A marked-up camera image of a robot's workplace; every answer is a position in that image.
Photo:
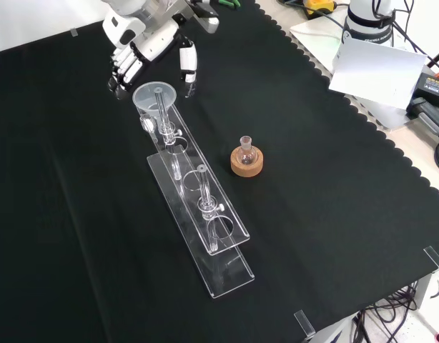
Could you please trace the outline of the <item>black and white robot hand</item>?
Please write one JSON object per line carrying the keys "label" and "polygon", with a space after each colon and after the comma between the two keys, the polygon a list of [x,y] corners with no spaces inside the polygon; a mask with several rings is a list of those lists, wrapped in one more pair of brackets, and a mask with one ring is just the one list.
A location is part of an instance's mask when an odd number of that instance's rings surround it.
{"label": "black and white robot hand", "polygon": [[154,31],[136,17],[123,17],[110,11],[102,28],[115,46],[111,55],[112,75],[108,88],[117,99],[134,91],[137,80],[153,64],[162,60],[174,47],[179,48],[181,80],[184,95],[194,95],[197,82],[197,49],[194,42],[179,30],[186,19],[175,15]]}

